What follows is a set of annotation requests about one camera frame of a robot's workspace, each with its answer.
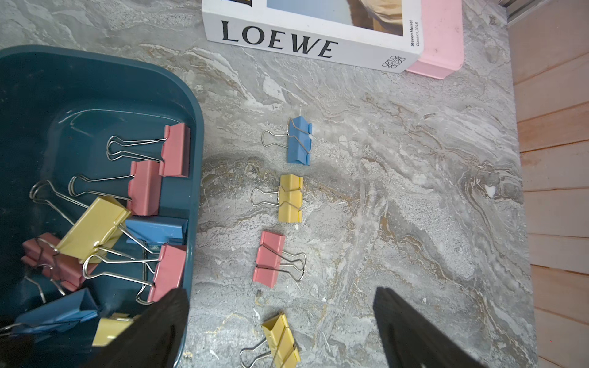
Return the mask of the yellow binder clip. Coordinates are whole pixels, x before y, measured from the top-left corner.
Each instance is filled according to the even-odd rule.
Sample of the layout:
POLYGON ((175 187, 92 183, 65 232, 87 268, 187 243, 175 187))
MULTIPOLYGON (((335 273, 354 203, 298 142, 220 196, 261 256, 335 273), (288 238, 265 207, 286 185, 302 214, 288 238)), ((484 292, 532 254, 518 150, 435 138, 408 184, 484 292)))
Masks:
POLYGON ((296 368, 301 363, 301 355, 294 334, 284 312, 262 324, 264 338, 254 347, 242 348, 239 352, 241 367, 254 367, 265 358, 271 358, 268 367, 296 368), (244 359, 245 354, 253 354, 261 347, 267 351, 255 357, 250 363, 244 359))
POLYGON ((276 191, 265 192, 254 188, 250 195, 251 204, 256 207, 270 205, 278 209, 278 221, 283 223, 300 223, 303 219, 303 178, 294 174, 285 174, 280 178, 276 191), (256 201, 256 196, 275 196, 275 200, 256 201))

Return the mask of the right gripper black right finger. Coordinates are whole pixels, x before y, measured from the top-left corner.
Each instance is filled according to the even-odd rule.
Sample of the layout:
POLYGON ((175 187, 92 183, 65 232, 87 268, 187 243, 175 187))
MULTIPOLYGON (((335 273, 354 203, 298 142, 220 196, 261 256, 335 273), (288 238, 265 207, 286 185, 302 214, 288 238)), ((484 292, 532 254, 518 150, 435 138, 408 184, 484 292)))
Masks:
POLYGON ((482 366, 392 289, 376 289, 373 311, 388 366, 482 366))

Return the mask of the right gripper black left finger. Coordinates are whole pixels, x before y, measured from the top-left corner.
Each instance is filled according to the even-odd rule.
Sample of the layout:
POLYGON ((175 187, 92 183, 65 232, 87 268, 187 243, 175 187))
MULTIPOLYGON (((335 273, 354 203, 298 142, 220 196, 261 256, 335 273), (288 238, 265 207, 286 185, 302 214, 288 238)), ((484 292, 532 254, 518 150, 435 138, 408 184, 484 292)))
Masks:
POLYGON ((189 300, 175 288, 135 317, 102 318, 86 367, 174 367, 188 321, 189 300))

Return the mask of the teal plastic storage box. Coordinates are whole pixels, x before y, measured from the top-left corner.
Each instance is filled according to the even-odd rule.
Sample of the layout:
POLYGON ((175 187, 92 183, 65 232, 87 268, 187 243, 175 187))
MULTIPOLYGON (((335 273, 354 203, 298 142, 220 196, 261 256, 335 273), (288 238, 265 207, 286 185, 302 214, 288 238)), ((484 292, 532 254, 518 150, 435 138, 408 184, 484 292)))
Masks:
POLYGON ((1 328, 87 288, 98 316, 2 334, 4 367, 86 367, 102 318, 175 288, 190 304, 204 122, 153 64, 48 46, 1 52, 1 328))

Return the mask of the pink binder clip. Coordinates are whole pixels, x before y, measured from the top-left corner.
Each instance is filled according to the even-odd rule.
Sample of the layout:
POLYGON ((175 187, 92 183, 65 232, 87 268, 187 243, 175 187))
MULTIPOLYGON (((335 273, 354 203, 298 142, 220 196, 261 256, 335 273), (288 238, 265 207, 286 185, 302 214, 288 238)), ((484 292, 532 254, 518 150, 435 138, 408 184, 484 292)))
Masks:
POLYGON ((256 256, 252 280, 268 288, 276 286, 280 274, 288 274, 295 282, 305 277, 307 256, 304 252, 285 250, 286 235, 263 231, 256 256))

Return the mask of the blue binder clip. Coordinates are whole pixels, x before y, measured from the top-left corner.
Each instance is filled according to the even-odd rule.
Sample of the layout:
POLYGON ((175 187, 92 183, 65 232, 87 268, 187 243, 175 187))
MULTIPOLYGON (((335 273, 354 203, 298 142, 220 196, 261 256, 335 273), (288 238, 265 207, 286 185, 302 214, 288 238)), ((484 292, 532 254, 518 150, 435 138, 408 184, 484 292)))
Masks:
POLYGON ((313 124, 310 124, 303 116, 291 118, 287 124, 285 133, 273 133, 266 130, 261 135, 261 143, 264 147, 278 146, 287 150, 286 161, 292 164, 301 164, 304 166, 311 165, 311 149, 312 149, 312 129, 313 124), (286 144, 279 144, 276 142, 267 143, 265 136, 269 134, 274 137, 285 137, 286 144))
POLYGON ((87 288, 62 296, 20 314, 1 328, 2 334, 51 334, 65 332, 98 316, 98 305, 87 288))

